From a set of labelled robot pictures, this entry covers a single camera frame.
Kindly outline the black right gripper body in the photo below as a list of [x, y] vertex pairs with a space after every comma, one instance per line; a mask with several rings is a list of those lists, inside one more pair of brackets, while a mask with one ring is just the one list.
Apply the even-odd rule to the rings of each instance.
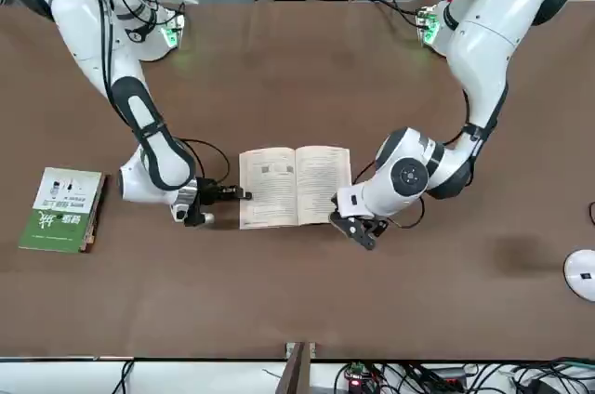
[[210, 206], [221, 202], [222, 188], [212, 178], [198, 177], [196, 179], [196, 194], [192, 207], [199, 209], [201, 206]]

